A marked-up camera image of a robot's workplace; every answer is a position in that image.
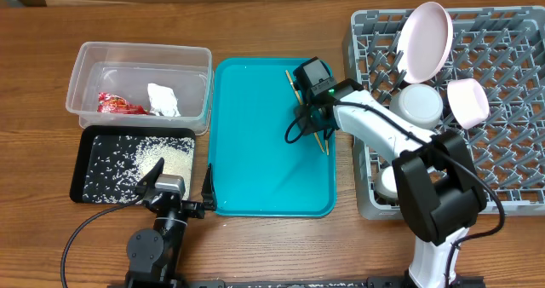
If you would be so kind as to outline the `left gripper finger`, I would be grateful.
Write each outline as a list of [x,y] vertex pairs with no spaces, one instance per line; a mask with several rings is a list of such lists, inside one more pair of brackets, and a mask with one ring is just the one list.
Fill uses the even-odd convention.
[[215,188],[213,183],[213,170],[212,164],[208,164],[207,172],[204,178],[202,186],[201,196],[203,199],[203,205],[206,210],[216,211],[217,198],[215,194]]
[[157,179],[163,173],[163,167],[164,159],[160,158],[153,168],[137,182],[135,193],[137,195],[145,195],[150,189],[154,189]]

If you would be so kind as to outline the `wooden chopstick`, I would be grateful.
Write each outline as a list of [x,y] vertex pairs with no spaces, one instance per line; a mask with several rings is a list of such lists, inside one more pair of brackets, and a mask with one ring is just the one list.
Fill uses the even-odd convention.
[[[302,98],[301,98],[301,96],[299,95],[299,93],[297,92],[297,90],[295,89],[295,85],[294,85],[293,79],[292,79],[292,77],[291,77],[291,75],[290,75],[290,72],[289,72],[288,70],[285,70],[285,74],[286,74],[286,77],[287,77],[288,80],[289,80],[290,86],[291,86],[291,88],[292,88],[292,90],[293,90],[293,92],[294,92],[294,94],[295,94],[295,97],[296,97],[296,99],[297,99],[298,102],[299,102],[299,105],[302,105],[302,104],[303,104]],[[317,134],[316,132],[314,132],[313,135],[314,135],[314,137],[315,137],[315,139],[316,139],[316,142],[318,143],[318,146],[319,146],[321,152],[322,152],[322,153],[325,153],[324,146],[323,146],[321,140],[319,139],[318,134]]]
[[325,145],[326,155],[329,156],[329,155],[330,155],[329,141],[328,141],[328,140],[324,140],[324,145]]

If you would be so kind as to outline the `white rice pile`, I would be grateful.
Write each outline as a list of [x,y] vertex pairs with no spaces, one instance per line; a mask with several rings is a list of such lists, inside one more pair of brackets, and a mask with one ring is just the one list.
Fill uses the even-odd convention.
[[83,202],[124,204],[136,198],[135,186],[160,158],[163,173],[182,176],[184,199],[191,189],[195,140],[190,137],[98,135],[83,179]]

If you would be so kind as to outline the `white napkin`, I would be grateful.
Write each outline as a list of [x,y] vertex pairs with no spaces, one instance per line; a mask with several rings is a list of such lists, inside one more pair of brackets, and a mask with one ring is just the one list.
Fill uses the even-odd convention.
[[155,83],[147,85],[147,93],[150,102],[150,113],[156,116],[180,117],[178,100],[174,91]]

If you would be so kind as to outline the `red sauce packet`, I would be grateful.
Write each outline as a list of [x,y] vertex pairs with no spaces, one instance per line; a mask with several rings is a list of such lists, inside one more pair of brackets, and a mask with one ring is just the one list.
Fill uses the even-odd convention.
[[131,104],[118,95],[101,92],[98,102],[97,112],[147,115],[143,106]]

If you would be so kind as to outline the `white cup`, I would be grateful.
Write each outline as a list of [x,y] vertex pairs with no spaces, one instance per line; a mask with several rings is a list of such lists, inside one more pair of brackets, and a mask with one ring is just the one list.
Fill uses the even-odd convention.
[[392,166],[379,170],[375,178],[375,192],[386,200],[395,201],[398,199],[398,191]]

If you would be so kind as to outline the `grey bowl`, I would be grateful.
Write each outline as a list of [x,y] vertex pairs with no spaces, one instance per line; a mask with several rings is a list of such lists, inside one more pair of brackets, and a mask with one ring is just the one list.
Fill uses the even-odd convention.
[[434,129],[443,112],[440,94],[426,84],[411,84],[398,92],[390,101],[389,110],[426,130]]

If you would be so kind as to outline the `large white plate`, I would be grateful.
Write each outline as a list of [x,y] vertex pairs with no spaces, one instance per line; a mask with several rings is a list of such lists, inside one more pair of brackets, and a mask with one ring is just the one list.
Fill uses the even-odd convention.
[[400,32],[396,54],[404,81],[420,84],[433,78],[445,65],[453,41],[450,15],[436,2],[414,9]]

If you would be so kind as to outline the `small white plate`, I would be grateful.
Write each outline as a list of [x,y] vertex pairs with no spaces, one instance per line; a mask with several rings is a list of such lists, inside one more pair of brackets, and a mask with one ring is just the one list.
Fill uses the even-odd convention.
[[490,105],[485,90],[473,78],[450,81],[447,99],[454,119],[469,130],[484,122],[490,114]]

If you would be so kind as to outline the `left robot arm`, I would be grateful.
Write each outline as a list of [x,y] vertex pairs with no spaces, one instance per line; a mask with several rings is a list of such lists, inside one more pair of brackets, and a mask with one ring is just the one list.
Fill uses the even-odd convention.
[[163,167],[161,158],[135,187],[142,204],[156,218],[152,228],[141,229],[129,238],[125,287],[191,287],[177,273],[187,220],[203,219],[206,211],[217,208],[211,165],[204,179],[201,202],[184,199],[183,178],[164,174]]

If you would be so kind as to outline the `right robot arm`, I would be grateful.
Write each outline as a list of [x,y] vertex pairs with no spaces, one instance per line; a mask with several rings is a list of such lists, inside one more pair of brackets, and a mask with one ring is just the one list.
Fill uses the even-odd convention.
[[317,57],[293,72],[302,104],[294,123],[301,135],[336,130],[358,137],[393,169],[402,217],[416,236],[415,253],[402,276],[369,277],[368,287],[482,287],[481,277],[455,272],[459,244],[487,201],[465,141],[411,124],[357,81],[337,82]]

